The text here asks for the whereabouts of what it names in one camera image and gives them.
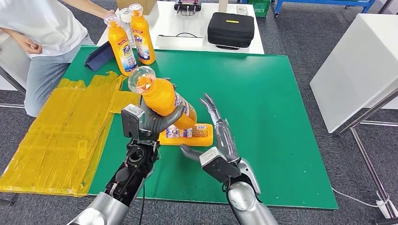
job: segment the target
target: cardboard box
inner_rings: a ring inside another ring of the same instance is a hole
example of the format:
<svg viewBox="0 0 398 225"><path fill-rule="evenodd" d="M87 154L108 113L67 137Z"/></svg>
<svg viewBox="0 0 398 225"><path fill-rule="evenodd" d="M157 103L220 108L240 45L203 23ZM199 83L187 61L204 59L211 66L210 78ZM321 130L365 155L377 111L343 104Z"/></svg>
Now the cardboard box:
<svg viewBox="0 0 398 225"><path fill-rule="evenodd" d="M131 4L140 4L144 8L144 15L149 15L156 0L116 0L119 9L128 8Z"/></svg>

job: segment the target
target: yellow plastic sheet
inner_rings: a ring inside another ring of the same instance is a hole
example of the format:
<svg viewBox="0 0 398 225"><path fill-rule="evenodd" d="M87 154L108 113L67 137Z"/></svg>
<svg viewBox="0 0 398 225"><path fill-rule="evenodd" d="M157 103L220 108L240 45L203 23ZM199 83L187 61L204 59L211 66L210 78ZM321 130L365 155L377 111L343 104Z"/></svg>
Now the yellow plastic sheet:
<svg viewBox="0 0 398 225"><path fill-rule="evenodd" d="M113 111L136 103L119 91L124 76L62 79L21 141L0 179L0 191L86 195L100 161Z"/></svg>

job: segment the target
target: floor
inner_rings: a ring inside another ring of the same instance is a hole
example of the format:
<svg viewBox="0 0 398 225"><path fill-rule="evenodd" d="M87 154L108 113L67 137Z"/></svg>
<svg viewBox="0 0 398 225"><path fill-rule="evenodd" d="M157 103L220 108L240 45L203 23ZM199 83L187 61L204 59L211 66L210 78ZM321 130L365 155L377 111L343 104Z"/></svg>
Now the floor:
<svg viewBox="0 0 398 225"><path fill-rule="evenodd" d="M94 0L104 8L115 8L114 0ZM330 182L337 190L374 204L376 187L350 133L343 137L328 134L309 82L351 24L359 7L284 3L278 18L271 6L266 18L257 18L264 52L288 55L297 84L318 142ZM370 13L378 11L373 6ZM105 24L101 19L73 9L96 43ZM0 92L0 102L22 103L15 92ZM382 121L398 120L398 112L382 110L374 116ZM0 108L0 172L3 172L33 119L23 109ZM374 166L391 199L398 201L398 132L393 127L361 125L362 138ZM0 224L66 224L87 207L93 197L0 193L15 205L0 210ZM336 195L339 210L298 210L272 208L282 225L367 225L382 218L378 209ZM132 205L123 224L138 224L140 201ZM146 225L232 225L237 224L229 206L146 201L143 223Z"/></svg>

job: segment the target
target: robotic hand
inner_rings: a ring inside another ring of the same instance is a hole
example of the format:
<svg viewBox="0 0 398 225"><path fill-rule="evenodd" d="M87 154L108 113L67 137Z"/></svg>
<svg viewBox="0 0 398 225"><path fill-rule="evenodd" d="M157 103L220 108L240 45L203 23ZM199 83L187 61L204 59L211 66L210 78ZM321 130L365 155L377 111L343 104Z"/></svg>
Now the robotic hand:
<svg viewBox="0 0 398 225"><path fill-rule="evenodd" d="M129 206L159 159L159 133L176 122L185 106L162 117L141 101L141 108L128 105L122 110L124 136L130 137L125 160L93 202L68 225L120 225Z"/></svg>
<svg viewBox="0 0 398 225"><path fill-rule="evenodd" d="M230 126L223 120L213 99L204 94L200 99L214 123L217 145L206 152L180 146L183 154L200 162L202 169L225 185L228 203L242 225L277 225L269 209L258 195L261 193L250 164L238 155Z"/></svg>

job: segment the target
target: white t-shirt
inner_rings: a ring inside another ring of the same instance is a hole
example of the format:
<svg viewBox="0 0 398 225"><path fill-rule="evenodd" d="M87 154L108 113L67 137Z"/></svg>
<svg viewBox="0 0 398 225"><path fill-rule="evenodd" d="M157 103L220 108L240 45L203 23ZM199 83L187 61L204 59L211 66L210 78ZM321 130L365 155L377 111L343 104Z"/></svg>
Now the white t-shirt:
<svg viewBox="0 0 398 225"><path fill-rule="evenodd" d="M16 30L43 46L36 56L68 53L87 35L87 29L58 0L0 0L0 27Z"/></svg>

